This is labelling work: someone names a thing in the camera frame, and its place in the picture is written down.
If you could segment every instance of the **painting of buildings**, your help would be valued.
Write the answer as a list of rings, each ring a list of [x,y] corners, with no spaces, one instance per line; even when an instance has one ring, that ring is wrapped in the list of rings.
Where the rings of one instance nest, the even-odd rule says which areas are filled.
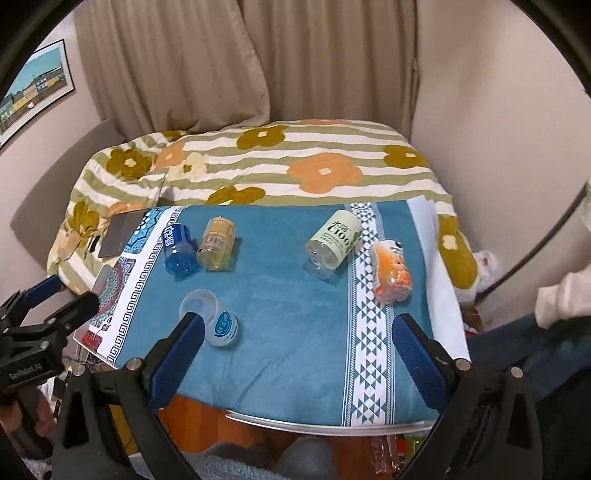
[[[0,102],[0,147],[33,117],[73,90],[64,41],[37,50]]]

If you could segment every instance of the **plastic cup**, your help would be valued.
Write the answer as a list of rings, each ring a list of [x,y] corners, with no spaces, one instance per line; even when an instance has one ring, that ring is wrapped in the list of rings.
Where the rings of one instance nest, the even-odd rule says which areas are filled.
[[[209,290],[194,290],[181,302],[179,318],[188,312],[198,313],[205,323],[205,339],[213,346],[224,346],[236,338],[238,320]]]

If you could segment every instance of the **person's arm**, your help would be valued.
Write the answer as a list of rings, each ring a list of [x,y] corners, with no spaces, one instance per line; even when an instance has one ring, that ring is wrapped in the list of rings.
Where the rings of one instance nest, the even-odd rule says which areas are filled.
[[[37,400],[36,413],[37,423],[35,424],[35,431],[40,437],[52,438],[56,432],[56,420],[53,417],[49,403],[40,392]],[[9,438],[11,438],[12,432],[20,427],[21,422],[22,412],[17,402],[10,406],[0,406],[0,424]]]

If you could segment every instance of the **green bottle label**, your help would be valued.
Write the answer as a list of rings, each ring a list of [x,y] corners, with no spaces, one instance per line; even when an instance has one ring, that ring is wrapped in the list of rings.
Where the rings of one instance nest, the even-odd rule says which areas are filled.
[[[337,210],[311,240],[325,244],[340,264],[361,236],[361,222],[347,210]]]

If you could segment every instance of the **striped bedspread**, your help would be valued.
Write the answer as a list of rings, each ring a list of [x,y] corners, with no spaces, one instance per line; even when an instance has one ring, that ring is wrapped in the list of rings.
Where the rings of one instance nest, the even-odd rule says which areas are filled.
[[[144,135],[88,161],[72,191],[48,258],[74,292],[94,283],[111,216],[173,205],[306,206],[406,200],[435,204],[439,249],[461,300],[475,294],[477,269],[458,230],[452,197],[427,159],[386,125],[352,120],[275,122],[189,134]]]

